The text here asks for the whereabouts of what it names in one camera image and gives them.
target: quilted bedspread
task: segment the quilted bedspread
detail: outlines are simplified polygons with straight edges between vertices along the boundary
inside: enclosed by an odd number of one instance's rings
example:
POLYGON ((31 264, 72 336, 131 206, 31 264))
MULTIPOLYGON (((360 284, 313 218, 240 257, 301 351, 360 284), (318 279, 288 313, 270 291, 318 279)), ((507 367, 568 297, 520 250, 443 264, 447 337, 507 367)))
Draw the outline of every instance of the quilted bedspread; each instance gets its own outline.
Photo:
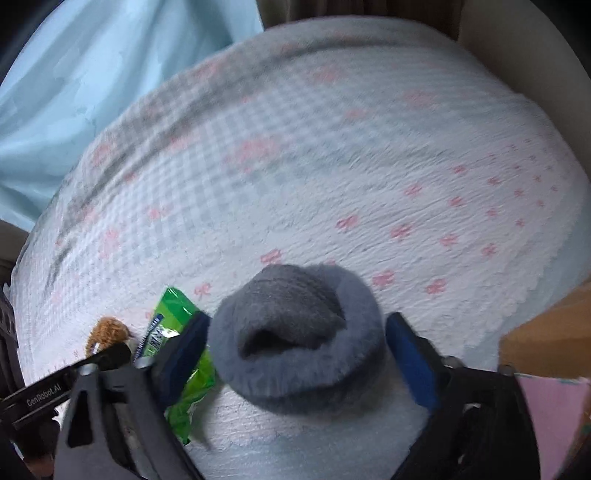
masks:
MULTIPOLYGON (((213 313, 280 262, 350 268, 462 356, 536 288, 589 192, 541 109, 436 31, 274 28, 134 104, 66 177, 13 277, 25 379, 76 360, 103 315, 140 335, 168 284, 213 313)), ((338 418, 227 387, 199 415, 207 478, 269 479, 389 478, 425 418, 392 365, 338 418)))

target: green snack bag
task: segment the green snack bag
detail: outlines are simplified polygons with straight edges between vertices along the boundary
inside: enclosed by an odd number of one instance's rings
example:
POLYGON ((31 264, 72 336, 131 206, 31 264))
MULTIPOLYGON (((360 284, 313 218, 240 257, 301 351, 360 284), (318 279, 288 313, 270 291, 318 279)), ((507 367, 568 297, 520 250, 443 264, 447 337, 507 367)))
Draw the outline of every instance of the green snack bag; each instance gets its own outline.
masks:
MULTIPOLYGON (((140 356, 154 356, 169 338, 179 335, 198 308, 183 292, 167 287, 154 310, 146 335, 139 344, 135 359, 140 356)), ((188 444, 191 440, 191 422, 196 404, 215 384, 215 370, 207 349, 187 380, 178 403, 164 413, 175 435, 188 444)))

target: pink paper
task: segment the pink paper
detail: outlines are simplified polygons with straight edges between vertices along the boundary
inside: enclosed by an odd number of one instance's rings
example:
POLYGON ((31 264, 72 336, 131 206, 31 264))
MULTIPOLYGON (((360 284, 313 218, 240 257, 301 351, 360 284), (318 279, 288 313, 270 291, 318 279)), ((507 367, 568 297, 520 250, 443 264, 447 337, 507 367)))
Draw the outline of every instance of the pink paper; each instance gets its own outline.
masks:
POLYGON ((553 480, 579 434, 589 381, 517 375, 534 425, 541 480, 553 480))

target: gray sock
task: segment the gray sock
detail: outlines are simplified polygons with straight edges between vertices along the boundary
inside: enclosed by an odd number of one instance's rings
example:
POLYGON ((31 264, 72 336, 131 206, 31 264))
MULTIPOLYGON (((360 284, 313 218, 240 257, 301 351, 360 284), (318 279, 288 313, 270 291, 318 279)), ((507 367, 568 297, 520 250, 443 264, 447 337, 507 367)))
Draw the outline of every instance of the gray sock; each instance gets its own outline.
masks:
POLYGON ((370 289, 336 266, 270 265, 220 304, 209 329, 222 380, 277 413, 340 410, 377 377, 385 344, 370 289))

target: light blue curtain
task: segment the light blue curtain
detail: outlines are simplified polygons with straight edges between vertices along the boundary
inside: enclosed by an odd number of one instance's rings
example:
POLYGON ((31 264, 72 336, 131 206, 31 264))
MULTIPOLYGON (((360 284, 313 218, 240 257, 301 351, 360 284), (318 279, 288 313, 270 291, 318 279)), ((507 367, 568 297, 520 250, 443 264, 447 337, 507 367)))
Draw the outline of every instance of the light blue curtain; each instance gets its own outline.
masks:
POLYGON ((262 31, 256 0, 66 0, 0 86, 0 219, 30 231, 104 127, 175 73, 262 31))

